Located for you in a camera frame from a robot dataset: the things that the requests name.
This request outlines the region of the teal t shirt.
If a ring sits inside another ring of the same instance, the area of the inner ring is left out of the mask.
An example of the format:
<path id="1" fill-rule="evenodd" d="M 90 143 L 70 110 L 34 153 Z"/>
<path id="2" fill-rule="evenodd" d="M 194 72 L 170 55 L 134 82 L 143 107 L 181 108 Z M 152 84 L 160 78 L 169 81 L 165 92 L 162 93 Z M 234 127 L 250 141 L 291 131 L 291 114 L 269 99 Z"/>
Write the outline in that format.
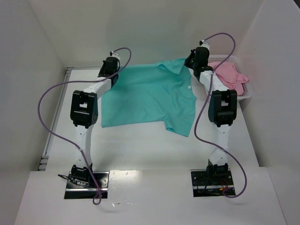
<path id="1" fill-rule="evenodd" d="M 162 121 L 167 131 L 188 137 L 195 102 L 184 59 L 128 66 L 101 97 L 101 126 Z"/>

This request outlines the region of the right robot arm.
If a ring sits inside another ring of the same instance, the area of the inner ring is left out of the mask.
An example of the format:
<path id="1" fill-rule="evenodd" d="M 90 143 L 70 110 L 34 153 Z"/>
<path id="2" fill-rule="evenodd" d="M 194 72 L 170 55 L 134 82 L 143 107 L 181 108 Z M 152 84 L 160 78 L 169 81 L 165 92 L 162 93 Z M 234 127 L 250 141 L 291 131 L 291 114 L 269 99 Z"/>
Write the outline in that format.
<path id="1" fill-rule="evenodd" d="M 210 103 L 208 118 L 214 125 L 215 149 L 207 166 L 208 185 L 217 185 L 228 175 L 228 136 L 237 115 L 237 92 L 228 89 L 208 65 L 209 47 L 200 46 L 191 50 L 184 65 L 193 70 L 194 76 L 206 88 Z"/>

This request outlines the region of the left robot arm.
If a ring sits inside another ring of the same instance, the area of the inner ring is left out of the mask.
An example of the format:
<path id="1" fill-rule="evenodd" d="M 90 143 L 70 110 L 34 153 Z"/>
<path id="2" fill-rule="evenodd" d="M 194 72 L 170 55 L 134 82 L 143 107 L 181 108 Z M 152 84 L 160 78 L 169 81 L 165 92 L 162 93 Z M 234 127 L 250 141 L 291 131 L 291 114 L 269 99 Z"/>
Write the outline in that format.
<path id="1" fill-rule="evenodd" d="M 117 82 L 119 69 L 120 57 L 112 54 L 103 61 L 99 81 L 84 90 L 75 90 L 72 95 L 70 118 L 75 126 L 79 154 L 72 166 L 71 178 L 86 185 L 93 183 L 90 147 L 91 133 L 98 120 L 98 100 Z"/>

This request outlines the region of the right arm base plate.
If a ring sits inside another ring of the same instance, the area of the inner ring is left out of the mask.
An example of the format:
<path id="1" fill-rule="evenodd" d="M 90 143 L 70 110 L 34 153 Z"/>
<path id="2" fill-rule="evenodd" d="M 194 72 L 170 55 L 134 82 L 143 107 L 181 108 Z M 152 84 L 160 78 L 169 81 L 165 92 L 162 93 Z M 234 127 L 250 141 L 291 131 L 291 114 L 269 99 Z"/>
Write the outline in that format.
<path id="1" fill-rule="evenodd" d="M 232 173 L 217 178 L 208 178 L 206 169 L 191 170 L 193 197 L 228 196 L 236 195 Z"/>

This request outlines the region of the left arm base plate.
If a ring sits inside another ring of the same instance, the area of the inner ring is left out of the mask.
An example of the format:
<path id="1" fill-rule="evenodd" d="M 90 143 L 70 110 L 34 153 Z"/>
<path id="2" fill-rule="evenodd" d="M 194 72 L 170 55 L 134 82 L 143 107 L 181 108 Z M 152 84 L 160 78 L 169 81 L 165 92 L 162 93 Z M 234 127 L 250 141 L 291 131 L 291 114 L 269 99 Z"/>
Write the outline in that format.
<path id="1" fill-rule="evenodd" d="M 95 172 L 94 176 L 101 188 L 101 198 L 108 197 L 109 172 Z M 97 193 L 97 187 L 94 181 L 87 183 L 85 181 L 67 179 L 64 199 L 93 199 Z"/>

